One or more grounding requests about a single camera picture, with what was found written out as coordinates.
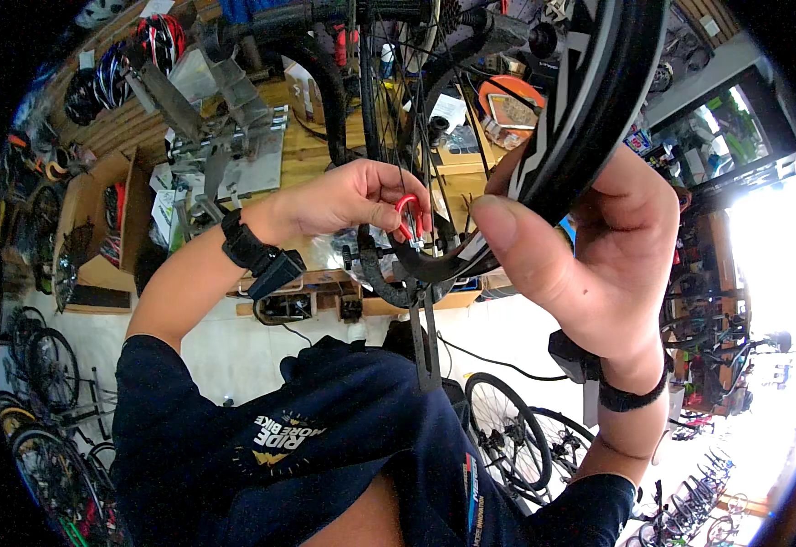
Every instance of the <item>bottle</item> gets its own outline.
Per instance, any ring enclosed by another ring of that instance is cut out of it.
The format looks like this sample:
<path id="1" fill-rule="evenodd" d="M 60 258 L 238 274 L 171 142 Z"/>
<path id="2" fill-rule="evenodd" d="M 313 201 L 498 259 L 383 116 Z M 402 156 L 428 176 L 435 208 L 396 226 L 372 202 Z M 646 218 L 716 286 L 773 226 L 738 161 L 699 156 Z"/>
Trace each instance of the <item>bottle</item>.
<path id="1" fill-rule="evenodd" d="M 380 77 L 383 80 L 392 77 L 392 70 L 394 69 L 395 52 L 394 46 L 389 43 L 383 44 L 383 50 L 380 54 Z"/>

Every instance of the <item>floor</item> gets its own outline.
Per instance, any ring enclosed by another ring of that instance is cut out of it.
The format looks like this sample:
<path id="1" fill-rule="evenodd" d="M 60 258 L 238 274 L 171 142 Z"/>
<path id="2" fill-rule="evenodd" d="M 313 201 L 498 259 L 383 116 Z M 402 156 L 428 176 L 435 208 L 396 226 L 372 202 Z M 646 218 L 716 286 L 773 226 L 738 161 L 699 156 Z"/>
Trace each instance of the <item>floor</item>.
<path id="1" fill-rule="evenodd" d="M 253 317 L 238 317 L 236 299 L 222 299 L 183 340 L 182 357 L 202 395 L 215 403 L 227 398 L 245 403 L 282 385 L 279 363 L 307 345 L 306 341 L 282 327 L 261 325 Z M 56 314 L 50 297 L 31 293 L 25 304 L 39 308 L 49 326 L 67 338 L 76 354 L 82 377 L 97 379 L 104 388 L 115 388 L 115 364 L 128 327 L 130 315 Z M 435 312 L 436 330 L 443 338 L 480 356 L 507 361 L 537 376 L 562 374 L 546 351 L 549 334 L 559 328 L 555 319 L 521 295 L 468 308 Z M 363 318 L 360 325 L 346 325 L 334 311 L 321 312 L 315 319 L 292 324 L 314 342 L 328 334 L 343 341 L 365 338 L 368 345 L 379 345 L 392 317 Z M 488 372 L 504 380 L 530 406 L 557 410 L 582 423 L 582 388 L 568 380 L 535 382 L 506 366 L 480 361 L 439 344 L 442 374 L 462 385 L 476 372 Z M 80 404 L 87 401 L 83 390 Z M 94 423 L 83 431 L 97 440 Z M 652 466 L 642 487 L 653 492 L 653 482 L 665 478 L 666 494 L 678 488 L 683 478 L 703 459 L 707 443 L 679 443 L 666 462 Z M 651 494 L 645 502 L 652 501 Z M 624 541 L 640 522 L 630 521 Z"/>

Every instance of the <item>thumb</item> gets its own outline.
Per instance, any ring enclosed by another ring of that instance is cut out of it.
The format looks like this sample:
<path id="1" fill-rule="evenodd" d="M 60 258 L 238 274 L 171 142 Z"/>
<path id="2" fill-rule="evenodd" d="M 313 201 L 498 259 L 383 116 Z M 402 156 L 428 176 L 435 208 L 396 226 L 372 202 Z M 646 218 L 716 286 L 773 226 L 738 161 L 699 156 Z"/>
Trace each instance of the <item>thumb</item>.
<path id="1" fill-rule="evenodd" d="M 474 200 L 470 213 L 517 290 L 560 323 L 583 320 L 595 301 L 594 279 L 548 222 L 494 195 Z"/>
<path id="2" fill-rule="evenodd" d="M 359 201 L 353 216 L 356 224 L 372 224 L 386 232 L 398 229 L 401 224 L 401 216 L 395 210 L 395 206 L 381 201 Z"/>

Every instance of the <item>black watch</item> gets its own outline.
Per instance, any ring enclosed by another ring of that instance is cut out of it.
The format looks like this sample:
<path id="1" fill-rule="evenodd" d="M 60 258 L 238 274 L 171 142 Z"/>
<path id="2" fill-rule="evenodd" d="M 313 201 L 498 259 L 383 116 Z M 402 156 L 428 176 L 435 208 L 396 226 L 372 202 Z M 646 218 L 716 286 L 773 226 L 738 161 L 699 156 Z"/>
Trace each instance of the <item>black watch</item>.
<path id="1" fill-rule="evenodd" d="M 261 274 L 279 256 L 281 250 L 261 242 L 246 224 L 239 223 L 241 209 L 234 209 L 222 219 L 222 232 L 225 242 L 222 250 L 233 263 L 240 268 L 248 269 L 254 278 Z"/>
<path id="2" fill-rule="evenodd" d="M 636 395 L 629 391 L 617 389 L 610 385 L 604 375 L 601 374 L 598 382 L 598 401 L 601 406 L 614 412 L 628 412 L 629 410 L 644 408 L 662 395 L 667 382 L 668 367 L 664 360 L 662 363 L 662 377 L 659 378 L 659 383 L 656 384 L 656 387 L 650 393 L 645 395 Z"/>
<path id="3" fill-rule="evenodd" d="M 565 374 L 575 383 L 585 383 L 587 380 L 598 381 L 598 401 L 601 406 L 614 412 L 628 412 L 640 409 L 652 403 L 662 394 L 668 382 L 668 366 L 662 360 L 662 378 L 650 393 L 636 395 L 629 391 L 617 389 L 607 382 L 601 372 L 601 358 L 590 354 L 574 343 L 567 335 L 558 330 L 550 335 L 548 347 L 550 356 L 556 364 L 565 371 Z"/>

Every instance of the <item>hand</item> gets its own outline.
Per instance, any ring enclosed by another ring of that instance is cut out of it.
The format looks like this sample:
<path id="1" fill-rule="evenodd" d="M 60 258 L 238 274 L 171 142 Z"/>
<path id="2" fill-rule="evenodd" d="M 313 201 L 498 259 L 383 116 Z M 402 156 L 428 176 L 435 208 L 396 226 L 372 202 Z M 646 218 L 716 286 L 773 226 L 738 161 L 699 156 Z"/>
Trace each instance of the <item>hand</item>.
<path id="1" fill-rule="evenodd" d="M 517 149 L 502 160 L 487 192 L 505 191 L 521 154 Z M 650 365 L 655 374 L 643 371 L 652 388 L 662 374 L 658 312 L 677 239 L 677 195 L 621 145 L 572 213 L 576 258 L 553 227 L 520 203 L 487 195 L 471 210 L 520 292 L 620 376 L 639 377 L 641 363 L 657 363 Z M 605 376 L 611 380 L 608 371 Z M 626 390 L 646 393 L 646 387 Z"/>
<path id="2" fill-rule="evenodd" d="M 422 182 L 407 170 L 369 159 L 357 159 L 304 185 L 277 191 L 244 207 L 242 218 L 252 233 L 271 245 L 295 235 L 332 234 L 362 223 L 393 232 L 401 224 L 394 204 L 408 193 L 419 197 L 422 224 L 430 230 L 431 202 Z"/>

